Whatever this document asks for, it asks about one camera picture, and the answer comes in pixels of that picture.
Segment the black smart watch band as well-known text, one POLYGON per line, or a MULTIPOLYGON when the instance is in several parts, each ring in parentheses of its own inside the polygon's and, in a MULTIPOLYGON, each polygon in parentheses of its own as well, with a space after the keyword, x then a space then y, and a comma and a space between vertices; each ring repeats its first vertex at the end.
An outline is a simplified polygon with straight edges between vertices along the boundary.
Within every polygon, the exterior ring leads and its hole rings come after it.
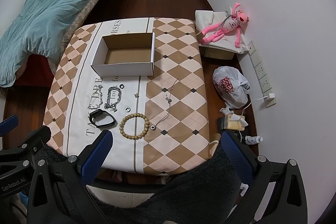
POLYGON ((89 113, 90 124, 96 128, 110 128, 116 125, 116 119, 105 110, 97 109, 89 113))

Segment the small white bottle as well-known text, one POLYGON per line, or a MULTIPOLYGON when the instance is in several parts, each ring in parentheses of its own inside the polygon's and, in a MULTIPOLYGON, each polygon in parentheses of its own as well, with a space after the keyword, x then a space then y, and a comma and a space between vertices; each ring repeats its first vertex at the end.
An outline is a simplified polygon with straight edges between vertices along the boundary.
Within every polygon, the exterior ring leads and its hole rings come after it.
POLYGON ((263 138, 261 136, 246 136, 245 137, 245 143, 247 145, 256 145, 258 143, 261 143, 263 141, 263 138))

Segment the yellow packet on floor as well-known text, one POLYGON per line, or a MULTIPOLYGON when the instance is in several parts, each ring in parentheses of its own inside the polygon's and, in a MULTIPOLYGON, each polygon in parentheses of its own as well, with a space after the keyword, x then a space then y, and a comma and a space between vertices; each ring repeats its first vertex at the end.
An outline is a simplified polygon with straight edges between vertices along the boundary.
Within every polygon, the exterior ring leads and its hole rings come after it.
POLYGON ((248 123, 245 121, 244 116, 237 114, 228 114, 224 116, 224 126, 226 130, 244 131, 248 123))

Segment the white plastic bag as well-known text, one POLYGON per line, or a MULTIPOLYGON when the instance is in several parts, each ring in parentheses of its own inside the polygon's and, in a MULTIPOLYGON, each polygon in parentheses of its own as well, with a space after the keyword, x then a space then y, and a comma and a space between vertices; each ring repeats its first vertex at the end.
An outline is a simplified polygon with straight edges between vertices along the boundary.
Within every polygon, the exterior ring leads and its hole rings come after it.
POLYGON ((213 84, 217 93, 233 109, 239 109, 248 102, 250 84, 234 67, 222 66, 213 72, 213 84))

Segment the white power strip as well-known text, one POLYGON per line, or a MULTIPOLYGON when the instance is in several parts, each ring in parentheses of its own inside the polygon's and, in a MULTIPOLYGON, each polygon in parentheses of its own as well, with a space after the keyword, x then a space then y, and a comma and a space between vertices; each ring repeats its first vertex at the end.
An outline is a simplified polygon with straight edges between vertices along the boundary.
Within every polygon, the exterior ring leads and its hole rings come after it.
MULTIPOLYGON (((261 56, 254 44, 254 42, 251 40, 248 44, 248 53, 249 53, 249 57, 252 63, 252 66, 255 70, 256 73, 256 77, 259 81, 259 85, 261 88, 261 92, 263 94, 263 96, 266 96, 268 93, 274 93, 269 75, 266 71, 265 65, 261 59, 261 56)), ((265 107, 271 107, 273 105, 276 104, 276 96, 275 99, 272 101, 266 101, 265 102, 265 107)))

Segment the checkered printed tablecloth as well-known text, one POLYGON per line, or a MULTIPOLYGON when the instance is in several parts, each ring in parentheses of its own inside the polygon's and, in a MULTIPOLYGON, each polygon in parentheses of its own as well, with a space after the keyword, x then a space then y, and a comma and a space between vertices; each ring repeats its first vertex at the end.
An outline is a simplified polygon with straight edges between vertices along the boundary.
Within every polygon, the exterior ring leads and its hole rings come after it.
POLYGON ((88 24, 73 34, 55 73, 44 125, 58 153, 78 155, 100 133, 89 113, 109 113, 112 149, 104 168, 146 174, 177 174, 212 157, 207 98, 194 24, 188 19, 137 18, 88 24), (105 35, 155 34, 154 75, 101 78, 91 67, 105 35))

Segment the white cardboard box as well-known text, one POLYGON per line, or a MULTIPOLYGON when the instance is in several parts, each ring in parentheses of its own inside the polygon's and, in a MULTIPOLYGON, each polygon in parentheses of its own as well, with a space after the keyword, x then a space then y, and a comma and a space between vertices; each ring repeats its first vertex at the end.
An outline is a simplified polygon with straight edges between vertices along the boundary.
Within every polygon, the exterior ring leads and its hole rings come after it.
POLYGON ((91 67, 102 78, 154 75, 155 34, 103 36, 91 67))

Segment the teal blue duvet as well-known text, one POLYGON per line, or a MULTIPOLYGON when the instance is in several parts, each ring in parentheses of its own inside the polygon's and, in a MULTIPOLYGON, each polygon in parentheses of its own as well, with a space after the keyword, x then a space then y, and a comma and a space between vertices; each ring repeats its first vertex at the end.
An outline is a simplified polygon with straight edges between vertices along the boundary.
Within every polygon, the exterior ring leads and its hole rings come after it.
POLYGON ((60 40, 85 0, 26 0, 23 9, 1 37, 1 87, 11 87, 30 55, 52 60, 60 40))

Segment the pink panther plush toy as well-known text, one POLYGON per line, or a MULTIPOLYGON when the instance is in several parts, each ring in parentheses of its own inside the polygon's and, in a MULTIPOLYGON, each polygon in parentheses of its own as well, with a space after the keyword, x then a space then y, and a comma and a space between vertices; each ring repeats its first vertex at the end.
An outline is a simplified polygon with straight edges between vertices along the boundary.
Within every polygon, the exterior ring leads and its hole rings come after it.
POLYGON ((203 38, 201 40, 201 45, 217 42, 226 34, 236 30, 237 36, 235 47, 240 48, 242 27, 248 24, 249 16, 244 11, 240 9, 237 10, 239 6, 240 3, 235 3, 231 14, 228 15, 222 22, 206 27, 202 30, 203 38))

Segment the patterned bed mattress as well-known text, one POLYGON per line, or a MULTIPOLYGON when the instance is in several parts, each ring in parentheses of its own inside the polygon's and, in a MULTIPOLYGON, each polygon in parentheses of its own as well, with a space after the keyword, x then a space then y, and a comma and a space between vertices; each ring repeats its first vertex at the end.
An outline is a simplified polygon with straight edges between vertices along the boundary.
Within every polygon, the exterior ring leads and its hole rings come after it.
POLYGON ((79 10, 76 14, 75 19, 72 21, 70 26, 64 32, 62 39, 60 40, 60 53, 56 55, 56 59, 52 60, 50 57, 47 58, 49 66, 52 71, 56 71, 57 66, 60 63, 60 59, 65 51, 66 46, 70 42, 75 31, 84 23, 86 17, 91 12, 93 7, 96 5, 98 0, 85 0, 85 6, 79 10))

